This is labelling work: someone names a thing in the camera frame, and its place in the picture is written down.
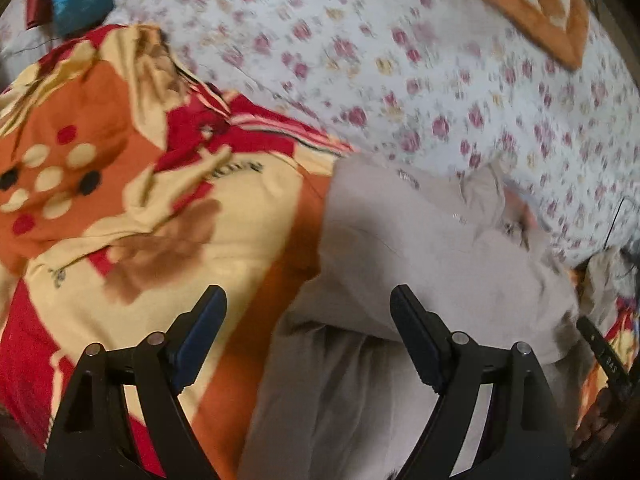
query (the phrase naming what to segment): white bedsheet with pink flowers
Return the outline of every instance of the white bedsheet with pink flowers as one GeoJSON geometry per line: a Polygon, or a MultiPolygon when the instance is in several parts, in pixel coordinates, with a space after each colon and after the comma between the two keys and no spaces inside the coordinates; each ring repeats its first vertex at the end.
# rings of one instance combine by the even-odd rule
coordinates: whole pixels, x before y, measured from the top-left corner
{"type": "Polygon", "coordinates": [[[11,0],[0,16],[0,52],[23,32],[27,0],[11,0]]]}
{"type": "Polygon", "coordinates": [[[480,0],[115,1],[108,22],[157,22],[199,76],[364,150],[441,174],[502,156],[570,264],[638,195],[640,98],[595,18],[569,73],[480,0]]]}

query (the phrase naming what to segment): bed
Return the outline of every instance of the bed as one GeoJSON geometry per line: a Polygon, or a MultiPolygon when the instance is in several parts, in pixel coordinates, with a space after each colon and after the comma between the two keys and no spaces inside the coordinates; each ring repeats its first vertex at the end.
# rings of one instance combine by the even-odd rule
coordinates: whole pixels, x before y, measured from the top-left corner
{"type": "MultiPolygon", "coordinates": [[[[481,0],[115,3],[106,23],[156,22],[200,79],[360,150],[439,174],[499,156],[569,265],[601,250],[622,198],[638,194],[638,90],[593,16],[582,68],[569,72],[481,0]]],[[[11,59],[23,35],[20,5],[0,18],[0,30],[12,31],[2,42],[11,59]]],[[[635,217],[625,202],[609,242],[631,237],[635,217]]],[[[92,265],[100,269],[101,258],[92,265]]],[[[49,278],[57,290],[60,276],[49,278]]],[[[130,326],[158,330],[151,318],[130,326]]],[[[83,337],[106,337],[101,327],[83,337]]],[[[45,341],[46,366],[66,376],[84,340],[61,352],[54,339],[45,341]]]]}

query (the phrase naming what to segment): black clamp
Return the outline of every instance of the black clamp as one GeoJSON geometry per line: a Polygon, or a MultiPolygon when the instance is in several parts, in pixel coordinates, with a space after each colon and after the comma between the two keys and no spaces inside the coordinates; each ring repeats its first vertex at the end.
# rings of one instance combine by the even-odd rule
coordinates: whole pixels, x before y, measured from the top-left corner
{"type": "MultiPolygon", "coordinates": [[[[640,357],[636,358],[629,373],[626,372],[625,366],[620,361],[615,350],[609,345],[595,325],[586,317],[582,316],[577,322],[578,330],[591,347],[591,351],[596,357],[596,361],[602,367],[607,376],[607,387],[611,392],[611,402],[606,410],[600,414],[610,423],[617,423],[623,418],[631,420],[632,412],[638,410],[638,395],[640,386],[640,357]],[[634,410],[630,410],[634,400],[634,410]]],[[[616,432],[614,437],[610,439],[611,444],[607,446],[607,442],[603,442],[597,434],[591,435],[576,449],[572,449],[571,460],[574,466],[584,466],[596,459],[598,462],[603,456],[606,447],[611,448],[612,444],[620,439],[622,431],[616,432]]]]}
{"type": "Polygon", "coordinates": [[[480,346],[451,333],[406,285],[391,294],[391,316],[423,383],[440,395],[398,480],[449,479],[481,384],[493,383],[491,403],[466,480],[568,480],[569,450],[558,410],[531,346],[480,346]]]}
{"type": "Polygon", "coordinates": [[[166,333],[135,348],[82,354],[51,430],[46,480],[149,480],[128,422],[124,384],[135,385],[151,441],[169,480],[219,480],[177,400],[195,381],[226,315],[226,295],[211,285],[166,333]]]}

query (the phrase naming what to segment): red stripe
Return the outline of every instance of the red stripe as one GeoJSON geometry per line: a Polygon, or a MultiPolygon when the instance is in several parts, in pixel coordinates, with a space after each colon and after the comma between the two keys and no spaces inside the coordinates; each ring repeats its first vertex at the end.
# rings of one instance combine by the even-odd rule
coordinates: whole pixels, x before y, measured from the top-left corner
{"type": "Polygon", "coordinates": [[[212,188],[213,184],[210,184],[209,182],[201,182],[200,184],[198,184],[198,187],[194,192],[181,196],[178,200],[176,200],[172,204],[171,209],[173,210],[174,214],[182,211],[194,200],[205,197],[212,188]]]}
{"type": "Polygon", "coordinates": [[[131,415],[129,415],[129,425],[131,426],[131,434],[136,443],[136,448],[138,448],[142,467],[153,474],[166,478],[146,426],[131,415]]]}
{"type": "Polygon", "coordinates": [[[104,41],[104,38],[107,37],[107,34],[117,28],[124,28],[124,25],[104,25],[102,27],[94,28],[94,30],[90,30],[84,35],[84,39],[91,41],[94,49],[98,50],[104,41]]]}
{"type": "Polygon", "coordinates": [[[239,126],[230,126],[222,135],[213,135],[207,145],[211,153],[226,144],[233,153],[276,152],[293,158],[296,141],[290,137],[265,132],[248,132],[239,126]]]}
{"type": "Polygon", "coordinates": [[[107,250],[108,247],[103,247],[100,250],[95,251],[95,253],[91,253],[87,255],[87,259],[92,263],[95,270],[100,272],[101,276],[106,276],[111,272],[111,267],[113,264],[107,258],[107,250]]]}
{"type": "MultiPolygon", "coordinates": [[[[59,349],[42,325],[27,285],[20,280],[0,341],[0,402],[41,448],[51,418],[53,368],[49,362],[59,349]]],[[[59,366],[66,388],[74,366],[66,357],[59,366]]]]}
{"type": "Polygon", "coordinates": [[[71,56],[74,47],[82,40],[69,40],[66,43],[54,48],[48,54],[42,56],[38,62],[40,66],[38,70],[38,77],[44,77],[56,67],[58,63],[64,61],[71,56]]]}
{"type": "Polygon", "coordinates": [[[296,130],[299,129],[300,132],[296,132],[295,134],[300,136],[302,139],[305,139],[307,142],[327,145],[328,147],[330,146],[336,151],[353,151],[352,147],[348,145],[348,143],[334,141],[333,139],[329,138],[329,136],[325,132],[321,132],[319,130],[311,128],[310,126],[308,126],[308,124],[301,123],[294,119],[288,118],[287,116],[280,115],[279,113],[259,107],[258,105],[253,104],[243,95],[238,95],[237,97],[235,97],[231,101],[230,107],[232,118],[234,116],[242,114],[251,114],[256,116],[258,120],[263,119],[277,121],[285,130],[290,128],[295,128],[296,130]]]}

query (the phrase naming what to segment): beige shirt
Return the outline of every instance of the beige shirt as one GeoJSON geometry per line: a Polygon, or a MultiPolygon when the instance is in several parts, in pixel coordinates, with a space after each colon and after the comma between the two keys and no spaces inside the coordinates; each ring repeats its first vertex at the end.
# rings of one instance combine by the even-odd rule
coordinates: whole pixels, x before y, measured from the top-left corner
{"type": "MultiPolygon", "coordinates": [[[[437,397],[389,313],[400,283],[451,331],[498,348],[529,342],[568,387],[558,365],[578,341],[574,289],[546,235],[505,234],[503,212],[495,164],[459,181],[365,155],[337,163],[321,273],[274,334],[240,480],[385,480],[402,467],[437,397]]],[[[473,460],[489,393],[458,469],[473,460]]]]}

